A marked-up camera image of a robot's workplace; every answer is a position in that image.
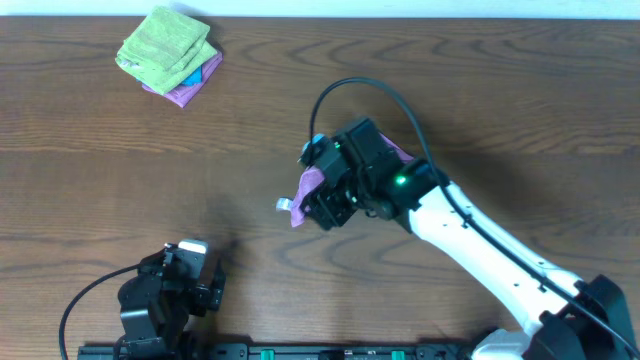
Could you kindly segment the purple microfiber cloth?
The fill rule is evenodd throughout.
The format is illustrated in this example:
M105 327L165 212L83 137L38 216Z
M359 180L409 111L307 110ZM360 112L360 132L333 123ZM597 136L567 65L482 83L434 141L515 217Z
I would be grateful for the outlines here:
M380 132L380 135L387 145L395 150L403 163L408 163L413 159L413 156L401 149L383 133ZM315 144L317 141L324 138L325 136L323 134L315 135L313 143ZM290 224L292 228L301 226L304 224L306 218L309 217L309 215L306 215L303 211L302 202L304 198L316 190L324 180L325 177L318 168L308 167L304 170L299 179L298 189L293 199L281 197L276 201L275 209L277 212L290 213Z

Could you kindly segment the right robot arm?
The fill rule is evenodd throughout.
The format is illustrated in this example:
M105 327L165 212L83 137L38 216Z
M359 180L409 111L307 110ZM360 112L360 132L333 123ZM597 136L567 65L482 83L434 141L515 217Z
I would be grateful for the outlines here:
M636 359L621 289L599 276L586 283L542 258L480 211L432 158L382 142L306 144L300 163L310 190L299 213L329 230L358 210L396 220L452 258L511 313L519 331L498 329L474 359Z

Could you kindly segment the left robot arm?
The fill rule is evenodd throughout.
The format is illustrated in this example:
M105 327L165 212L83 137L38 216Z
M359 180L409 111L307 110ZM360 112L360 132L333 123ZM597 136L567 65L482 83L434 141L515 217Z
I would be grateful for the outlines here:
M226 274L217 263L211 283L199 282L206 256L180 248L141 261L118 292L124 328L120 359L200 359L201 346L185 330L192 316L217 311Z

